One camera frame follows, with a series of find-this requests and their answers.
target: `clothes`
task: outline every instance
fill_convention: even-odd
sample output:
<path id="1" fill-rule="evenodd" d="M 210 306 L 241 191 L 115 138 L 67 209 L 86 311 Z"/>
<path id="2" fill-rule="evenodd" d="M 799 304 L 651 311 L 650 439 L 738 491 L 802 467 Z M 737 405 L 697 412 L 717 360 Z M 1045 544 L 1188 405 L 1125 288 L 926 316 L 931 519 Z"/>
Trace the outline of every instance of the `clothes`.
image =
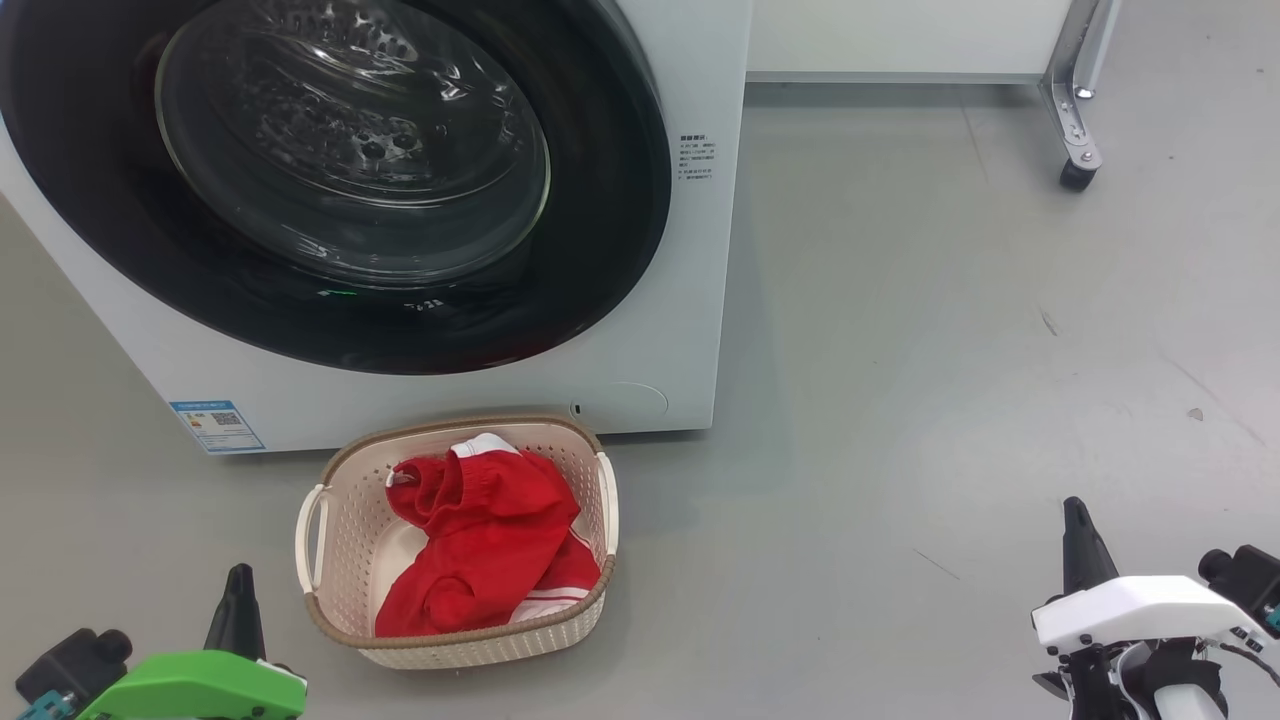
<path id="1" fill-rule="evenodd" d="M 444 457 L 401 462 L 392 510 L 430 541 L 392 584 L 378 637 L 502 625 L 556 612 L 600 577 L 570 529 L 577 502 L 556 465 L 485 433 Z"/>

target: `blue and white sticker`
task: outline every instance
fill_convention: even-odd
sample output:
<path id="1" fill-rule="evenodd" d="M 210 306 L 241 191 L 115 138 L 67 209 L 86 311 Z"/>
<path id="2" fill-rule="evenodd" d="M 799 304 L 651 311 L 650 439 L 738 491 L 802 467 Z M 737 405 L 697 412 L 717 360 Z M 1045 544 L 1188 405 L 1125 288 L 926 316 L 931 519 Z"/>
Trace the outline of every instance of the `blue and white sticker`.
<path id="1" fill-rule="evenodd" d="M 205 452 L 251 452 L 266 450 L 244 416 L 227 400 L 170 402 L 173 411 L 196 436 Z"/>

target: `washing machine door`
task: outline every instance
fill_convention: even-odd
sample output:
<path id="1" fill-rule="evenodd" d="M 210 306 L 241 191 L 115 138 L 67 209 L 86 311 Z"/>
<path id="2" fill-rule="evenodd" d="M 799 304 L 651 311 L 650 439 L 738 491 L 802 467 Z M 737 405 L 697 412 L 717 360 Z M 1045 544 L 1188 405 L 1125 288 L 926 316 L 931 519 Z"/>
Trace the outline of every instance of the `washing machine door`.
<path id="1" fill-rule="evenodd" d="M 50 202 L 159 300 L 346 369 L 433 374 L 600 320 L 671 155 L 594 0 L 3 0 L 0 111 Z"/>

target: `brown basket rim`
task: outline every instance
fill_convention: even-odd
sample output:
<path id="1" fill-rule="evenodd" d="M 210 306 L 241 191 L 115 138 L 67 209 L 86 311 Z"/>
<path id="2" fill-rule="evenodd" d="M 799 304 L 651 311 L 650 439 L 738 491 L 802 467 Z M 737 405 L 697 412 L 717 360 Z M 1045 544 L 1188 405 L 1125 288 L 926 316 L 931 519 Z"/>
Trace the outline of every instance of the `brown basket rim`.
<path id="1" fill-rule="evenodd" d="M 324 469 L 324 482 L 325 487 L 333 480 L 334 473 L 343 462 L 351 459 L 352 455 L 364 450 L 365 447 L 374 445 L 376 442 L 383 442 L 388 439 L 397 439 L 402 437 L 410 437 L 416 434 L 422 434 L 428 432 L 436 430 L 456 430 L 465 428 L 493 428 L 494 425 L 527 425 L 527 424 L 544 424 L 544 425 L 559 425 L 573 430 L 582 437 L 596 454 L 604 451 L 600 445 L 599 438 L 596 438 L 590 430 L 582 428 L 577 423 L 568 420 L 566 418 L 559 418 L 554 415 L 494 415 L 494 416 L 479 416 L 479 418 L 466 418 L 460 420 L 448 420 L 443 423 L 428 423 L 422 425 L 413 425 L 411 428 L 402 428 L 398 430 L 385 430 L 380 433 L 367 434 L 356 442 L 352 442 L 347 447 L 339 450 L 329 464 Z M 600 579 L 591 588 L 591 592 L 586 597 L 577 601 L 572 607 L 567 607 L 556 612 L 553 615 L 547 615 L 545 618 L 535 618 L 532 620 L 524 620 L 520 623 L 512 623 L 509 625 L 498 625 L 495 628 L 481 628 L 479 630 L 466 630 L 462 633 L 447 633 L 443 635 L 425 635 L 413 638 L 362 638 L 339 630 L 329 621 L 325 616 L 324 610 L 320 609 L 320 598 L 316 597 L 315 592 L 306 594 L 307 614 L 311 615 L 311 621 L 320 628 L 320 632 L 325 634 L 333 642 L 353 647 L 356 650 L 419 650 L 430 647 L 448 647 L 456 644 L 465 644 L 472 642 L 493 641 L 499 638 L 506 638 L 509 635 L 518 635 L 521 633 L 527 633 L 531 630 L 541 630 L 544 628 L 550 628 L 559 625 L 561 623 L 567 623 L 573 618 L 577 618 L 582 612 L 586 612 L 600 597 L 609 585 L 609 580 L 613 578 L 613 568 L 617 562 L 614 555 L 607 555 L 604 557 L 604 566 L 600 568 Z"/>

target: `whiteboard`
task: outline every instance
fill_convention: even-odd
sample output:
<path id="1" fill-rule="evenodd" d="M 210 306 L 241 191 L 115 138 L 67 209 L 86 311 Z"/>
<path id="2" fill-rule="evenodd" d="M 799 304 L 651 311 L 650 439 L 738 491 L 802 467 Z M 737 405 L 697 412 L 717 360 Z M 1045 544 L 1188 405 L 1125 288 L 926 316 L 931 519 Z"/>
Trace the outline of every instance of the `whiteboard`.
<path id="1" fill-rule="evenodd" d="M 1069 6 L 1070 0 L 755 0 L 748 79 L 1038 78 Z M 855 74 L 867 77 L 840 77 Z"/>

